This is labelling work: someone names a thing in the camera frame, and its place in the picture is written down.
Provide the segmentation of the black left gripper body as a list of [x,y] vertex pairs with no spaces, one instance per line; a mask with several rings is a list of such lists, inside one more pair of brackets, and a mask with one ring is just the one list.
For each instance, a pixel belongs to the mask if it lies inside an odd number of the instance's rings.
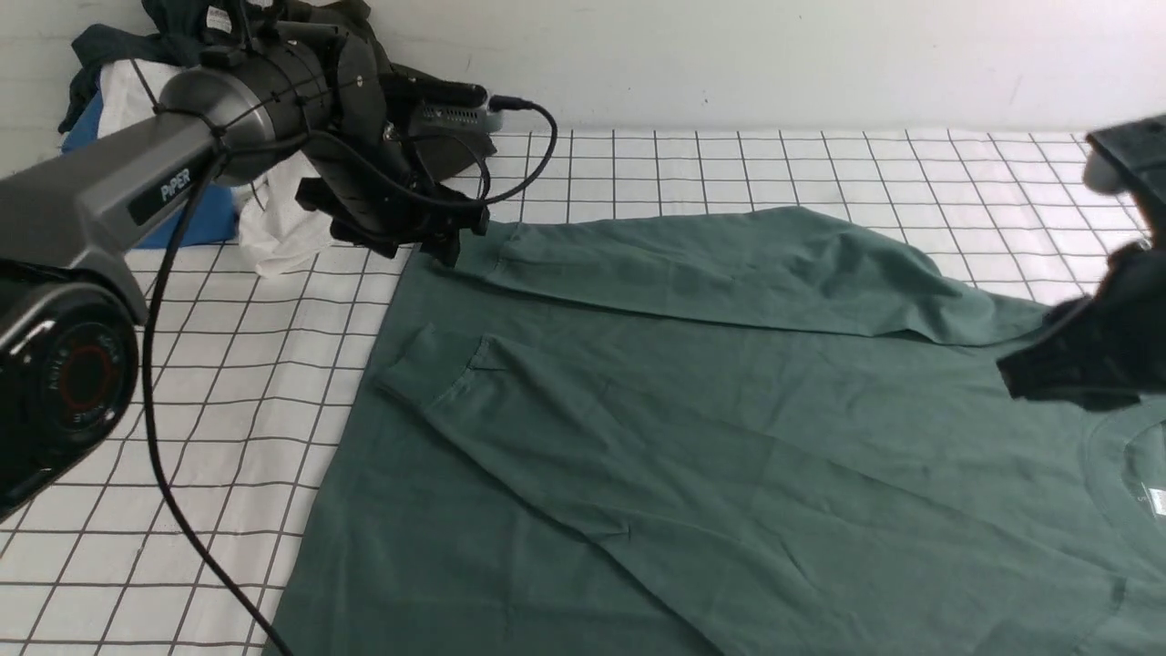
[[332,216],[333,237],[384,256],[447,230],[484,235],[490,212],[424,169],[415,140],[389,118],[373,45],[333,35],[312,45],[332,89],[333,117],[303,146],[319,182],[297,199]]

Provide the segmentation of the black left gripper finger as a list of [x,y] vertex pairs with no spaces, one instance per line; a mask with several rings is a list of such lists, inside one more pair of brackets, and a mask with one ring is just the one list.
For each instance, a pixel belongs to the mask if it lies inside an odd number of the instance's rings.
[[437,264],[455,267],[461,258],[461,231],[447,230],[424,237],[421,241],[421,253],[433,258]]

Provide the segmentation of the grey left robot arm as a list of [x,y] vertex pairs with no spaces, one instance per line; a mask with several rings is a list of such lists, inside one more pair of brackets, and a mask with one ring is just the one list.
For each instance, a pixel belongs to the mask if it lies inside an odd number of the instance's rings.
[[424,172],[408,124],[426,108],[485,125],[489,92],[379,72],[373,45],[324,24],[278,24],[215,45],[159,93],[153,117],[7,176],[3,519],[108,437],[135,393],[148,304],[125,256],[209,184],[246,184],[301,153],[295,199],[332,235],[384,256],[419,242],[441,261],[483,235],[485,203]]

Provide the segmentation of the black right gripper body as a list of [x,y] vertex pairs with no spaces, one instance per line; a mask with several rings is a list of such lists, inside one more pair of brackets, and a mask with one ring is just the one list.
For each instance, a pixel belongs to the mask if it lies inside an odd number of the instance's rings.
[[1000,357],[1012,398],[1063,400],[1090,412],[1165,392],[1165,254],[1142,240],[1108,258],[1093,295],[1054,306],[1037,341]]

